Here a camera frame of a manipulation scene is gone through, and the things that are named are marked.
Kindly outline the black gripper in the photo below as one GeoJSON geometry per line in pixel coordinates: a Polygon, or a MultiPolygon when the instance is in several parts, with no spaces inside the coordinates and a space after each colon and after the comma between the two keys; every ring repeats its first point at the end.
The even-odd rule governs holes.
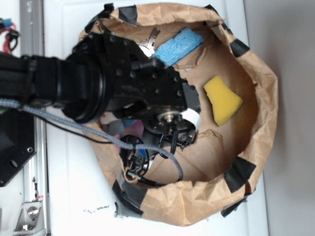
{"type": "Polygon", "coordinates": [[[148,58],[130,39],[110,33],[90,33],[72,49],[72,59],[84,63],[92,83],[98,115],[161,116],[181,113],[195,129],[201,126],[201,105],[195,86],[157,58],[148,58]]]}

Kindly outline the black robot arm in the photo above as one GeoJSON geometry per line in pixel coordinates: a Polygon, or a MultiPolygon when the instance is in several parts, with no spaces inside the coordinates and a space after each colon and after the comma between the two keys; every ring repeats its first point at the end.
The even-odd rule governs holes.
{"type": "Polygon", "coordinates": [[[110,33],[89,34],[65,60],[1,54],[0,96],[20,107],[59,108],[78,123],[105,112],[152,128],[201,123],[194,86],[134,41],[110,33]]]}

